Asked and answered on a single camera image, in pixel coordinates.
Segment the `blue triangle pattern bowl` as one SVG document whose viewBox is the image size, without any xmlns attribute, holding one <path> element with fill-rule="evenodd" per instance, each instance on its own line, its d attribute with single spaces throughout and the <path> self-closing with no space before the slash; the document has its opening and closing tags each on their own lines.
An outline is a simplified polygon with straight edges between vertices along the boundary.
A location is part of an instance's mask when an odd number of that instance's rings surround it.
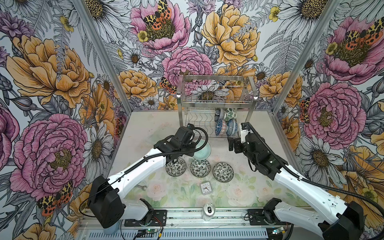
<svg viewBox="0 0 384 240">
<path fill-rule="evenodd" d="M 215 134 L 216 136 L 224 136 L 227 132 L 227 123 L 224 120 L 218 120 L 216 122 Z"/>
</svg>

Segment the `mint green bowl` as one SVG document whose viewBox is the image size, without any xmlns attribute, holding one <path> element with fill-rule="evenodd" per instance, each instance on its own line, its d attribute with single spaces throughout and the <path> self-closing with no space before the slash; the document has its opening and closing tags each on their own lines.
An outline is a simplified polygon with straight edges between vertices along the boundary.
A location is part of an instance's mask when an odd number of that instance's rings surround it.
<svg viewBox="0 0 384 240">
<path fill-rule="evenodd" d="M 202 139 L 199 141 L 199 143 L 196 145 L 196 149 L 200 148 L 206 140 Z M 194 153 L 193 158 L 197 160 L 206 160 L 211 154 L 211 146 L 209 143 L 205 145 L 203 149 L 200 151 L 197 151 Z"/>
</svg>

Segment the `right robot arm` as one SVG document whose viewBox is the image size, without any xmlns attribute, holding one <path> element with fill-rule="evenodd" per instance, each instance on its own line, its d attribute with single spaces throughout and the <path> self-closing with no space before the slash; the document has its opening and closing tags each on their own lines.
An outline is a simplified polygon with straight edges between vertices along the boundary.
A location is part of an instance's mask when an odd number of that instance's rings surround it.
<svg viewBox="0 0 384 240">
<path fill-rule="evenodd" d="M 364 231 L 362 207 L 346 203 L 324 189 L 305 182 L 305 178 L 280 156 L 263 138 L 244 130 L 239 138 L 228 138 L 229 150 L 244 154 L 256 172 L 283 185 L 312 207 L 305 210 L 272 198 L 263 208 L 267 223 L 286 222 L 307 229 L 325 240 L 358 240 Z"/>
</svg>

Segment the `steel two-tier dish rack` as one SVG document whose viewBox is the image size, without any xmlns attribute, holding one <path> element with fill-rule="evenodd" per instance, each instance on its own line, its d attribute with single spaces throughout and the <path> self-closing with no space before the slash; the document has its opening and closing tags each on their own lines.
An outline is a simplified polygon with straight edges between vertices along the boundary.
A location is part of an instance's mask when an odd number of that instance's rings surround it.
<svg viewBox="0 0 384 240">
<path fill-rule="evenodd" d="M 192 124 L 204 129 L 209 137 L 216 136 L 214 120 L 217 108 L 234 108 L 237 111 L 238 132 L 240 136 L 241 111 L 245 111 L 245 121 L 251 119 L 257 103 L 256 84 L 252 77 L 228 75 L 179 75 L 176 99 L 180 126 Z"/>
</svg>

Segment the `silver can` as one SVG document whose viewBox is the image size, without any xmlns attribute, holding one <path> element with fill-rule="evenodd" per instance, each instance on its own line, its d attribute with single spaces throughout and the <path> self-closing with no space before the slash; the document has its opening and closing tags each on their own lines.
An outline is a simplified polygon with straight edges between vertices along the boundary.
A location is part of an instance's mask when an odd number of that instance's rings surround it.
<svg viewBox="0 0 384 240">
<path fill-rule="evenodd" d="M 216 212 L 216 208 L 214 204 L 212 203 L 204 204 L 202 208 L 202 219 L 204 221 L 210 221 L 214 217 L 215 212 Z"/>
</svg>

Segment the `blue floral bowl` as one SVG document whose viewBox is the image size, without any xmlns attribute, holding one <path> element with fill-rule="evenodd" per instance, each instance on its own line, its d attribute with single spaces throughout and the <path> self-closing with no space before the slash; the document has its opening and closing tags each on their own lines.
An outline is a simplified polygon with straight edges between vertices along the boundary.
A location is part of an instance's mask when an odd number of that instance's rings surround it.
<svg viewBox="0 0 384 240">
<path fill-rule="evenodd" d="M 227 122 L 226 134 L 228 137 L 235 136 L 238 132 L 238 123 L 235 119 L 230 119 Z"/>
</svg>

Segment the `aluminium mounting rail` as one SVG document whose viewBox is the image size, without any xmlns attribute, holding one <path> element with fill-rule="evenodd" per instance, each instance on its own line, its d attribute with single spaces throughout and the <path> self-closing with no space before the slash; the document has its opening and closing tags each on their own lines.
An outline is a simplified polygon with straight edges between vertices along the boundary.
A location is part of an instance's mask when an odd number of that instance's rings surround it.
<svg viewBox="0 0 384 240">
<path fill-rule="evenodd" d="M 297 208 L 288 204 L 283 204 L 283 208 L 278 210 L 282 215 L 279 220 L 268 223 L 265 220 L 262 208 L 251 209 L 248 213 L 247 208 L 216 208 L 211 217 L 204 215 L 202 208 L 171 208 L 167 209 L 166 215 L 161 215 L 159 224 L 153 221 L 153 228 L 163 227 L 164 229 L 223 229 L 223 228 L 277 228 L 294 224 L 306 230 L 313 229 L 313 224 L 323 222 L 324 219 L 313 209 Z"/>
</svg>

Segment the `green leaf pattern bowl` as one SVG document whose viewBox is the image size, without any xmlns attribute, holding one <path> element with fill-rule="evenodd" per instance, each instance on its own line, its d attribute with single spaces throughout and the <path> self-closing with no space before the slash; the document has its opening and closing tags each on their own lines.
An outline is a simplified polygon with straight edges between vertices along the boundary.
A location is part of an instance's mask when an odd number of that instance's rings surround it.
<svg viewBox="0 0 384 240">
<path fill-rule="evenodd" d="M 237 118 L 237 111 L 234 108 L 225 109 L 224 121 L 228 122 L 229 120 L 235 120 Z"/>
</svg>

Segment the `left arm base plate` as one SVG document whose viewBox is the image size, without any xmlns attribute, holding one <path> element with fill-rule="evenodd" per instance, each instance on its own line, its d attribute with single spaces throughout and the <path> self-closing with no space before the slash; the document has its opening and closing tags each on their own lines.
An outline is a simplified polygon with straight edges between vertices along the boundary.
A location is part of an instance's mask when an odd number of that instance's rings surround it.
<svg viewBox="0 0 384 240">
<path fill-rule="evenodd" d="M 167 223 L 167 210 L 149 211 L 142 220 L 124 220 L 124 227 L 165 227 Z"/>
</svg>

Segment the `green circuit board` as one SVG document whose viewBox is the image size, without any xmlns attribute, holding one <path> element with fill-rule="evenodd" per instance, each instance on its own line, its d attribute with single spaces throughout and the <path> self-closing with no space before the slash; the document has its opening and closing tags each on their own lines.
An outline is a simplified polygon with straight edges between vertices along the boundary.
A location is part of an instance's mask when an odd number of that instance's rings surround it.
<svg viewBox="0 0 384 240">
<path fill-rule="evenodd" d="M 274 228 L 271 232 L 272 235 L 279 235 L 279 234 L 284 234 L 285 228 L 284 227 L 279 227 L 279 228 Z"/>
</svg>

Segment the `black white floral bowl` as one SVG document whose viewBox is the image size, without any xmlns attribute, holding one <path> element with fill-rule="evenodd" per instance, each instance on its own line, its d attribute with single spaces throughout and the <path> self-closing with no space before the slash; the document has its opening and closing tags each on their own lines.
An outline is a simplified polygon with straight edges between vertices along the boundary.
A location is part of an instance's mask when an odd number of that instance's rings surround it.
<svg viewBox="0 0 384 240">
<path fill-rule="evenodd" d="M 213 167 L 213 176 L 220 183 L 229 183 L 234 174 L 233 168 L 228 163 L 219 162 Z"/>
<path fill-rule="evenodd" d="M 190 164 L 190 171 L 195 177 L 204 178 L 209 175 L 211 164 L 207 160 L 195 159 Z"/>
<path fill-rule="evenodd" d="M 166 165 L 166 172 L 171 177 L 180 177 L 185 173 L 187 163 L 184 159 L 178 158 L 175 162 L 170 162 Z"/>
</svg>

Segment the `dark navy fan pattern bowl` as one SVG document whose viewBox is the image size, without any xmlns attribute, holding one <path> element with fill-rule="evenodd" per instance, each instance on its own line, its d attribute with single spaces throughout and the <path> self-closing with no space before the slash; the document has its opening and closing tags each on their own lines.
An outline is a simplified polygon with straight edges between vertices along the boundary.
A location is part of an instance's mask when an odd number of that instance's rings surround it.
<svg viewBox="0 0 384 240">
<path fill-rule="evenodd" d="M 224 108 L 217 108 L 215 110 L 215 117 L 214 120 L 215 122 L 218 122 L 219 120 L 223 120 L 226 115 L 226 110 Z"/>
</svg>

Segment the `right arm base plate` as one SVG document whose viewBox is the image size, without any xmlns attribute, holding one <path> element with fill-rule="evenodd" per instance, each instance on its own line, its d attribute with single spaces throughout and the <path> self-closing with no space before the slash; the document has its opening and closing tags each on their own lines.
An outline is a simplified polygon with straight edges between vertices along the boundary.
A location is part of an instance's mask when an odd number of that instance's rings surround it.
<svg viewBox="0 0 384 240">
<path fill-rule="evenodd" d="M 285 226 L 287 224 L 281 222 L 273 212 L 264 209 L 248 209 L 247 216 L 251 226 Z"/>
</svg>

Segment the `small white square clock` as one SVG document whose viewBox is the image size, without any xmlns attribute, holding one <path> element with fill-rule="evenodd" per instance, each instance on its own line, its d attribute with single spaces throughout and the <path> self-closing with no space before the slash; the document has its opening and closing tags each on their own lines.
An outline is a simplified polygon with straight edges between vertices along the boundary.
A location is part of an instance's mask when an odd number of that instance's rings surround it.
<svg viewBox="0 0 384 240">
<path fill-rule="evenodd" d="M 200 187 L 203 195 L 209 195 L 213 192 L 212 185 L 208 181 L 201 183 Z"/>
</svg>

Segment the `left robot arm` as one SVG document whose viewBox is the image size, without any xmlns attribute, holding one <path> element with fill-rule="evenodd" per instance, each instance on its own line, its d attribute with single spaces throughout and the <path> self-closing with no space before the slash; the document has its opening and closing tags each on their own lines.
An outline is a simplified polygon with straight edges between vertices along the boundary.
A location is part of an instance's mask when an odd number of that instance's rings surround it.
<svg viewBox="0 0 384 240">
<path fill-rule="evenodd" d="M 199 130 L 192 124 L 179 127 L 174 135 L 158 141 L 149 152 L 132 166 L 105 178 L 94 179 L 87 207 L 104 229 L 115 226 L 119 221 L 132 220 L 148 225 L 154 215 L 153 207 L 144 199 L 128 201 L 126 195 L 141 181 L 168 163 L 183 155 L 193 156 L 199 151 L 194 141 Z"/>
</svg>

